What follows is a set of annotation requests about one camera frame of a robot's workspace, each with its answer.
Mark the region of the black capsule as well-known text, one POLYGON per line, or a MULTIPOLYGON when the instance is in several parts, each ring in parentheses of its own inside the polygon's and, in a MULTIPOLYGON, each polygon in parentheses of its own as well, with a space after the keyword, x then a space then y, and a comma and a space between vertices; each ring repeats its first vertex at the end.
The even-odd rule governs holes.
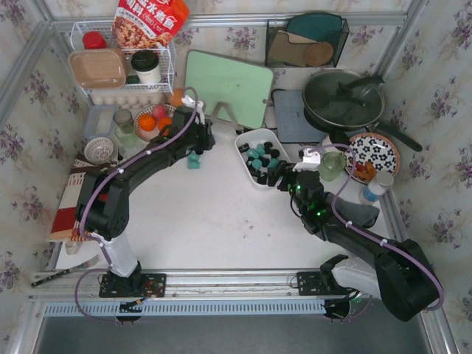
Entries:
POLYGON ((272 142, 265 142, 263 144, 265 155, 269 155, 271 158, 276 159, 280 155, 280 151, 276 149, 272 142))

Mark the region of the grey microfibre cloth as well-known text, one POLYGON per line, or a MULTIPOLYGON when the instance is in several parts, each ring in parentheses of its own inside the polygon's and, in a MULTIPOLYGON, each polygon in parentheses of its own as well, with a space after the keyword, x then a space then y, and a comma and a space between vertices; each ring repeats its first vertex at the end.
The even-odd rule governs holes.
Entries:
POLYGON ((341 198, 336 199, 335 209, 344 220, 352 221, 355 225, 366 229, 375 225, 380 214, 376 206, 355 204, 341 198))

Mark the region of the white plastic storage basket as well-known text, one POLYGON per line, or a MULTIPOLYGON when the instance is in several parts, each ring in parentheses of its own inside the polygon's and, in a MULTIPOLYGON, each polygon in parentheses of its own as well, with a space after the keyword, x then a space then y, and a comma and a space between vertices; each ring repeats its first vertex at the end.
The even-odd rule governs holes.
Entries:
POLYGON ((235 149, 253 188, 260 191, 273 189, 267 185, 268 168, 276 166, 281 160, 289 160, 289 156, 275 132, 267 128, 260 128, 242 133, 235 140, 235 149), (278 158, 273 159, 269 155, 265 155, 263 147, 265 142, 272 142, 274 147, 280 151, 278 158))

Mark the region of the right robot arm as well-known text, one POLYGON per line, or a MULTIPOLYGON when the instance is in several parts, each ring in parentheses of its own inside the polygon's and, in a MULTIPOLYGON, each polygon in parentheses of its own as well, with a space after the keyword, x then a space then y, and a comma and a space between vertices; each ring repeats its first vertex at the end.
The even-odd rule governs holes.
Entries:
POLYGON ((269 168, 268 185, 289 193, 291 208, 309 234, 346 249, 374 270, 374 288, 368 293, 394 317, 407 322, 422 310, 442 306, 443 287, 419 244, 386 239, 354 223, 339 210, 342 200, 325 192, 318 172, 297 172, 282 160, 269 168))

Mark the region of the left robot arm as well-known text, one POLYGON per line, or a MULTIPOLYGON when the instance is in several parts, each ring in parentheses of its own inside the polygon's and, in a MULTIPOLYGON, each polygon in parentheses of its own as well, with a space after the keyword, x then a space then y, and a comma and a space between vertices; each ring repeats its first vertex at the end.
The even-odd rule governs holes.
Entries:
POLYGON ((193 108, 181 106, 171 123, 136 155, 116 167, 85 174, 75 211, 79 235, 99 243, 109 267, 107 275, 119 291, 135 294, 142 283, 142 267, 125 236, 130 194, 189 152, 202 154, 214 145, 212 122, 193 108))

